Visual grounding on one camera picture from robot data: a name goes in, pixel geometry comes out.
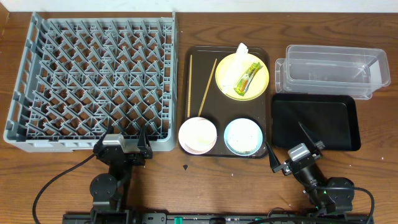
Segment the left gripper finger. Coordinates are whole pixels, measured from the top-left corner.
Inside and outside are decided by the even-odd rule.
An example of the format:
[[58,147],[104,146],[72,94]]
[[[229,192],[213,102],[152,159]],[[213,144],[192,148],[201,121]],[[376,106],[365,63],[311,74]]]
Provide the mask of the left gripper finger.
[[144,126],[139,135],[139,139],[137,142],[137,147],[139,149],[149,149],[149,138],[147,135],[147,126]]
[[100,137],[98,142],[95,144],[95,149],[98,149],[99,147],[101,147],[103,145],[103,141],[104,141],[106,135],[112,133],[113,130],[114,130],[113,126],[109,125],[106,132]]

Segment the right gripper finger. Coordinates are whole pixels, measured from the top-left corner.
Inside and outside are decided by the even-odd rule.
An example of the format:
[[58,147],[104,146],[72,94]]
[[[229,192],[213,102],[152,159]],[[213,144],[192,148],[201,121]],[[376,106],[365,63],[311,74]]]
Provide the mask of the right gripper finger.
[[270,147],[269,143],[266,142],[266,148],[269,155],[269,163],[271,170],[273,173],[276,173],[284,168],[284,166],[279,162],[278,158],[276,157],[273,149]]
[[299,126],[301,127],[302,131],[308,137],[309,141],[318,149],[323,150],[325,145],[323,141],[311,130],[309,130],[303,123],[298,122]]

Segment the light blue bowl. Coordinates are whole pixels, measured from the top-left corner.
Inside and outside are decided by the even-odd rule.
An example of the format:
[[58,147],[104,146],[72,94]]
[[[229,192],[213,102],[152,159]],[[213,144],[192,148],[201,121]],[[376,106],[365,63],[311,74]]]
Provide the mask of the light blue bowl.
[[224,131],[226,147],[237,156],[251,156],[262,145],[263,133],[251,119],[238,118],[230,122]]

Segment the pink white bowl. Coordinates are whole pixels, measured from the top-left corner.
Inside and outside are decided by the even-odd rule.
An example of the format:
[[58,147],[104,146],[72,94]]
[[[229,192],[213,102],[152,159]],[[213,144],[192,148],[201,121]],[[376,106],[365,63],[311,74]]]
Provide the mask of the pink white bowl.
[[202,117],[186,120],[178,131],[178,141],[182,149],[194,155],[209,152],[216,144],[217,137],[216,126]]

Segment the green yellow snack wrapper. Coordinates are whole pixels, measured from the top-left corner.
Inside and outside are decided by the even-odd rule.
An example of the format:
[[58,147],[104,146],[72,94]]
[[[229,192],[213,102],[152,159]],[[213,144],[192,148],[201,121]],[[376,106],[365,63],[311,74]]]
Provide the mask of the green yellow snack wrapper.
[[253,62],[251,66],[242,74],[241,78],[235,84],[233,90],[238,95],[244,96],[248,91],[252,79],[261,68],[262,65],[260,62]]

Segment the wooden chopstick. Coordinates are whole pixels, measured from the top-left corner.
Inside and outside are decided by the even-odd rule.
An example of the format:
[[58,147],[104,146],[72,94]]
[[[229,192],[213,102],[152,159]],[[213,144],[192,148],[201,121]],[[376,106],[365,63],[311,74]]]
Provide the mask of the wooden chopstick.
[[212,81],[212,78],[213,78],[213,75],[214,75],[214,72],[215,72],[215,67],[216,67],[217,61],[218,61],[218,59],[216,58],[215,61],[214,61],[213,67],[211,69],[211,73],[210,73],[208,82],[206,84],[205,92],[204,92],[204,95],[203,95],[203,98],[202,98],[202,101],[201,101],[201,105],[200,105],[200,109],[199,109],[199,112],[198,112],[198,116],[199,117],[201,116],[203,108],[204,108],[204,105],[205,105],[206,97],[207,97],[208,90],[210,88],[211,81]]
[[192,57],[192,55],[190,55],[190,60],[189,60],[189,71],[188,71],[187,118],[190,117],[191,89],[192,89],[192,62],[193,62],[193,57]]

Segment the white napkin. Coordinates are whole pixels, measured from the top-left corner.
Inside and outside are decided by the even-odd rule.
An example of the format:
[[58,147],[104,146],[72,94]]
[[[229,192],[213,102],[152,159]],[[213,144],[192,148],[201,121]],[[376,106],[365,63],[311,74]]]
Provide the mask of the white napkin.
[[241,42],[238,45],[236,53],[234,54],[234,59],[232,60],[231,65],[228,67],[225,73],[222,82],[222,87],[223,87],[222,92],[226,93],[227,91],[232,89],[232,87],[238,81],[247,54],[248,54],[248,47]]

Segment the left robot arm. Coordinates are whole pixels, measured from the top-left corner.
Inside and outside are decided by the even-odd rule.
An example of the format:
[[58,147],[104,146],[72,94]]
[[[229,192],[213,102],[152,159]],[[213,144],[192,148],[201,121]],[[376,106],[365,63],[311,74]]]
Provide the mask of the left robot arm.
[[93,148],[96,159],[109,166],[107,173],[97,175],[90,184],[93,210],[96,212],[120,211],[132,168],[143,166],[153,156],[146,127],[139,131],[137,152],[127,152],[124,136],[114,134],[113,130],[113,127],[108,128]]

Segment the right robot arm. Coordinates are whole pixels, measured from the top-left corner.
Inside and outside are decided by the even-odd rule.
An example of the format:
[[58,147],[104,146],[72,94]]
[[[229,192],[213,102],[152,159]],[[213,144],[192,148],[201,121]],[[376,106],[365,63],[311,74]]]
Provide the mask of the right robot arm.
[[266,145],[269,153],[271,170],[282,171],[285,176],[292,175],[303,185],[310,202],[322,215],[341,215],[353,210],[354,183],[344,177],[323,175],[317,165],[322,158],[321,150],[325,148],[323,141],[302,123],[302,131],[311,143],[306,146],[300,143],[288,151],[290,159],[280,163],[270,145]]

